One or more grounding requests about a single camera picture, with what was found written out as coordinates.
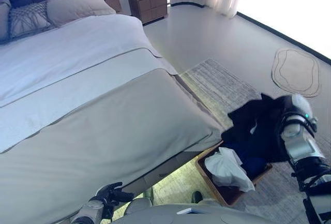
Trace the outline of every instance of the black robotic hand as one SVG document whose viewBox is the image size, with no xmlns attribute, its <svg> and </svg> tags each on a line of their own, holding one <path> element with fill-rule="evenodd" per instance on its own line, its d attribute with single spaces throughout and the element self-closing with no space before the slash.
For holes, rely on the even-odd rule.
<svg viewBox="0 0 331 224">
<path fill-rule="evenodd" d="M 118 206 L 120 202 L 131 202 L 133 200 L 133 193 L 122 192 L 122 182 L 109 184 L 99 189 L 96 196 L 92 197 L 92 200 L 99 200 L 103 202 L 103 219 L 112 219 L 114 215 L 114 208 Z"/>
</svg>

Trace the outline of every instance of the nightstand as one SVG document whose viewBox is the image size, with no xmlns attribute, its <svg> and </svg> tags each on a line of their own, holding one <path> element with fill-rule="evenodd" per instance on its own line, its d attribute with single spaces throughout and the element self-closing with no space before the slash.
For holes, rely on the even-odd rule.
<svg viewBox="0 0 331 224">
<path fill-rule="evenodd" d="M 131 14 L 143 24 L 167 14 L 167 0 L 129 0 Z"/>
</svg>

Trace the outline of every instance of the nightstand drawer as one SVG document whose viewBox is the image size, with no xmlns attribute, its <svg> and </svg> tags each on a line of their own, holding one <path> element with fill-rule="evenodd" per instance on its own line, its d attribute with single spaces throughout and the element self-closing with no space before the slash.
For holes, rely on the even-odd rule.
<svg viewBox="0 0 331 224">
<path fill-rule="evenodd" d="M 141 12 L 151 9 L 151 1 L 150 0 L 140 0 L 139 8 L 140 8 Z"/>
<path fill-rule="evenodd" d="M 163 4 L 167 4 L 167 0 L 151 0 L 151 8 L 156 8 Z"/>
<path fill-rule="evenodd" d="M 151 10 L 147 10 L 141 13 L 141 22 L 142 23 L 146 23 L 148 21 L 151 21 L 152 18 L 152 11 Z"/>
<path fill-rule="evenodd" d="M 153 20 L 157 19 L 157 18 L 160 18 L 160 17 L 163 17 L 166 14 L 167 14 L 167 5 L 166 4 L 152 9 L 152 19 Z"/>
</svg>

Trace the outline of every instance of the pillow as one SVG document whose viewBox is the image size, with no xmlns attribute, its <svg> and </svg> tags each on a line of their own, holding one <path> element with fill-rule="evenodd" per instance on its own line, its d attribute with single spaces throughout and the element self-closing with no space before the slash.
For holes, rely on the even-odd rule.
<svg viewBox="0 0 331 224">
<path fill-rule="evenodd" d="M 11 4 L 9 0 L 0 1 L 0 43 L 9 38 L 9 12 Z"/>
<path fill-rule="evenodd" d="M 104 0 L 50 0 L 47 5 L 48 18 L 57 27 L 83 17 L 115 13 Z"/>
<path fill-rule="evenodd" d="M 47 2 L 33 3 L 10 11 L 10 38 L 44 32 L 51 23 L 47 19 Z"/>
</svg>

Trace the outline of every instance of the gray floor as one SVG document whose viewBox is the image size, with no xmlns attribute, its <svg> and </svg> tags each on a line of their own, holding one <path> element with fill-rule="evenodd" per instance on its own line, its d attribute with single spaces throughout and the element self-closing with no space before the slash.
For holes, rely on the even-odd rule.
<svg viewBox="0 0 331 224">
<path fill-rule="evenodd" d="M 212 58 L 227 70 L 273 97 L 288 94 L 271 78 L 275 53 L 296 46 L 236 16 L 210 8 L 176 6 L 168 17 L 144 27 L 152 45 L 181 73 Z M 331 66 L 320 61 L 322 89 L 308 98 L 319 119 L 319 133 L 331 137 Z"/>
</svg>

